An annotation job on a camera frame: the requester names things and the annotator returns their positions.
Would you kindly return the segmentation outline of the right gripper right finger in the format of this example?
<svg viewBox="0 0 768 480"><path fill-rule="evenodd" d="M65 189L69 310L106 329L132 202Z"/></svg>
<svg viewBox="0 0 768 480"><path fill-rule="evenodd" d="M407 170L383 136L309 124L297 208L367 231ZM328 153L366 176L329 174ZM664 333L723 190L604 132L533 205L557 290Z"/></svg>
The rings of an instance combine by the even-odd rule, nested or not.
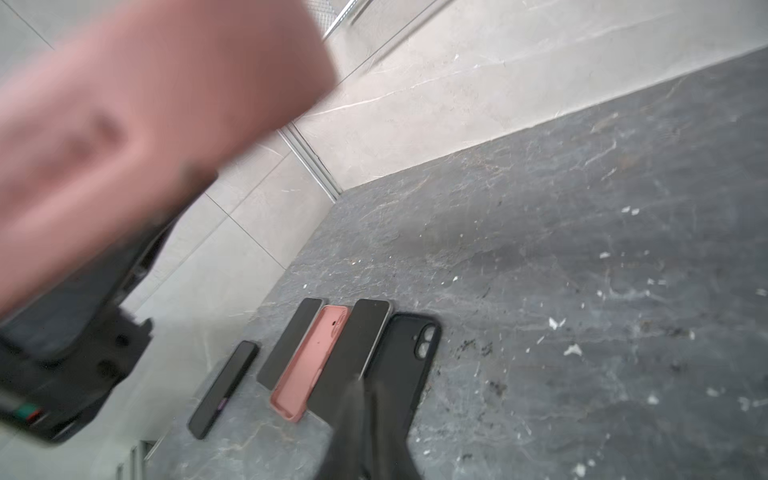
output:
<svg viewBox="0 0 768 480"><path fill-rule="evenodd" d="M365 385L365 478L421 479L386 389Z"/></svg>

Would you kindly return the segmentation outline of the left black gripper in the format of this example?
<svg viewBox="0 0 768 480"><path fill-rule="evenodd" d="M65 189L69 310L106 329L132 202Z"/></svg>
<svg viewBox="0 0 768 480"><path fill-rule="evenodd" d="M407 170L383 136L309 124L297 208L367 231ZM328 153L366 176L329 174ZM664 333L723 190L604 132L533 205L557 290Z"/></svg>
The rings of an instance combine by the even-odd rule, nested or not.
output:
<svg viewBox="0 0 768 480"><path fill-rule="evenodd" d="M134 370L153 323L122 304L173 223L108 250L1 323L1 421L48 444L91 423Z"/></svg>

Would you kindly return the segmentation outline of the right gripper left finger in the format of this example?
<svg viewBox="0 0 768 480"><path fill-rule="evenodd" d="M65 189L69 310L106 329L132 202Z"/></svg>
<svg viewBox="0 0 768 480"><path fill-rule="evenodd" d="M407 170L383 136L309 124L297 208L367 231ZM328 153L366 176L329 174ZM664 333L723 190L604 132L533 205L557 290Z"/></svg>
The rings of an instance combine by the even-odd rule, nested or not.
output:
<svg viewBox="0 0 768 480"><path fill-rule="evenodd" d="M341 412L315 479L362 478L367 423L365 384L356 379L342 396Z"/></svg>

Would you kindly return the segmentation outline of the pink phone case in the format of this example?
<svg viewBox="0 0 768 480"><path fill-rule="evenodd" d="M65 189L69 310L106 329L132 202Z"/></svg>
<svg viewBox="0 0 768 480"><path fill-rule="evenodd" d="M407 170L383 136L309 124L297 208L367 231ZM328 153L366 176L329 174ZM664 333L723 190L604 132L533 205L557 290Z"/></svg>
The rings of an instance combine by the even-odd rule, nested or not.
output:
<svg viewBox="0 0 768 480"><path fill-rule="evenodd" d="M272 390L270 405L285 420L298 422L307 400L343 330L349 309L326 305L316 314Z"/></svg>
<svg viewBox="0 0 768 480"><path fill-rule="evenodd" d="M300 1L130 1L1 88L1 310L167 218L334 87Z"/></svg>

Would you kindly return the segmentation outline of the black phone case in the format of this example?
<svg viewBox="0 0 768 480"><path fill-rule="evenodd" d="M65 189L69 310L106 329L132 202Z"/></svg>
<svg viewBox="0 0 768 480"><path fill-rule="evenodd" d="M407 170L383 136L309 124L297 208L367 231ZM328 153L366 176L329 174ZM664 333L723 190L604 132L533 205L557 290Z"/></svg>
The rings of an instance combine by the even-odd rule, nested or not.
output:
<svg viewBox="0 0 768 480"><path fill-rule="evenodd" d="M420 402L442 334L432 316L397 313L389 320L365 380L383 391L387 424L405 439Z"/></svg>

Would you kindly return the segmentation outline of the phone with black screen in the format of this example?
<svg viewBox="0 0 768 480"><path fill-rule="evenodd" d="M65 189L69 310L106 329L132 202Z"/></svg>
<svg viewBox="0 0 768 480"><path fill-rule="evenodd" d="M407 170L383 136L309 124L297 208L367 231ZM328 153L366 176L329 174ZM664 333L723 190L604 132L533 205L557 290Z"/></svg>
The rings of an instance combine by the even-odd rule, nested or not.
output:
<svg viewBox="0 0 768 480"><path fill-rule="evenodd" d="M257 374L257 381L269 391L277 385L304 335L325 304L326 301L320 298L305 298L300 302Z"/></svg>

